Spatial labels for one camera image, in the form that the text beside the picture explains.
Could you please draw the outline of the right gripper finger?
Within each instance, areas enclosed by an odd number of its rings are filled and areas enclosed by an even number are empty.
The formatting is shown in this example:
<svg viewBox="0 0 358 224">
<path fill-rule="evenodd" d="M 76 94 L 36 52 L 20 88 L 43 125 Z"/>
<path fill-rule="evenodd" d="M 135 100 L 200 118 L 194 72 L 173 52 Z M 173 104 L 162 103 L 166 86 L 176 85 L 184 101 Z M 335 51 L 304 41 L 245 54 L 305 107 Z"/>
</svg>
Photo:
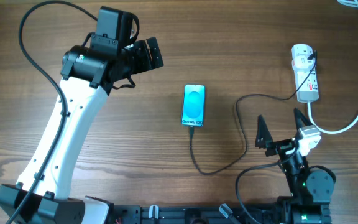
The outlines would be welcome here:
<svg viewBox="0 0 358 224">
<path fill-rule="evenodd" d="M 257 119 L 257 134 L 255 139 L 255 147 L 258 148 L 269 148 L 273 143 L 273 138 L 266 125 L 266 122 L 262 115 L 258 116 Z"/>
<path fill-rule="evenodd" d="M 312 125 L 311 121 L 306 118 L 306 116 L 298 108 L 294 108 L 293 112 L 297 129 Z"/>
</svg>

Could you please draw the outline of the blue Galaxy smartphone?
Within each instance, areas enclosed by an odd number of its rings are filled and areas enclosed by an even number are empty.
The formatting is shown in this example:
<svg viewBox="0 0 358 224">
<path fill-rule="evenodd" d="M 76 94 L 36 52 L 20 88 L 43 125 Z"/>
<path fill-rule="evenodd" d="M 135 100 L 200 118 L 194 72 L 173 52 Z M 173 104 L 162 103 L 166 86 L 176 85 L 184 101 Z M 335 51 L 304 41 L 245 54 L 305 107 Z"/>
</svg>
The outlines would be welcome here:
<svg viewBox="0 0 358 224">
<path fill-rule="evenodd" d="M 186 84 L 183 95 L 181 124 L 201 127 L 204 120 L 206 88 L 204 85 Z"/>
</svg>

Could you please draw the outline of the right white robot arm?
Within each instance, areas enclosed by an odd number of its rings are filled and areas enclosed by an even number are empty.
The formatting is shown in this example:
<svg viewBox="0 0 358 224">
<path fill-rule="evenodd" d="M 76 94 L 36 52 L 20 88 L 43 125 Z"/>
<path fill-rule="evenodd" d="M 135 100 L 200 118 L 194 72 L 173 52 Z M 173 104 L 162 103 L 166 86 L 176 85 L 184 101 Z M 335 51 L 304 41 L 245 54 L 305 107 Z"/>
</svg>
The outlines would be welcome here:
<svg viewBox="0 0 358 224">
<path fill-rule="evenodd" d="M 255 146 L 265 155 L 278 156 L 291 196 L 279 197 L 274 223 L 331 223 L 329 205 L 336 183 L 335 174 L 324 166 L 310 166 L 307 155 L 321 140 L 319 129 L 303 113 L 293 110 L 296 134 L 290 139 L 274 141 L 263 116 L 258 116 Z"/>
</svg>

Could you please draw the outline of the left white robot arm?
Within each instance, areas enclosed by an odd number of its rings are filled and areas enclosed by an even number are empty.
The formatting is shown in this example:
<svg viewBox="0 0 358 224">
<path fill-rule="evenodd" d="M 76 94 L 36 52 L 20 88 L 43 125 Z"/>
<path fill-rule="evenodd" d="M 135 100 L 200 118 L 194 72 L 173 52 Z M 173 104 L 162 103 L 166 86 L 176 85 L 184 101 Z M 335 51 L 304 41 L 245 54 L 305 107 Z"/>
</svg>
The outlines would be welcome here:
<svg viewBox="0 0 358 224">
<path fill-rule="evenodd" d="M 115 83 L 134 88 L 132 76 L 163 66 L 155 37 L 138 38 L 130 12 L 101 7 L 96 30 L 62 59 L 58 97 L 39 145 L 13 185 L 0 186 L 9 223 L 117 223 L 114 204 L 95 197 L 70 198 L 73 171 L 91 123 Z"/>
</svg>

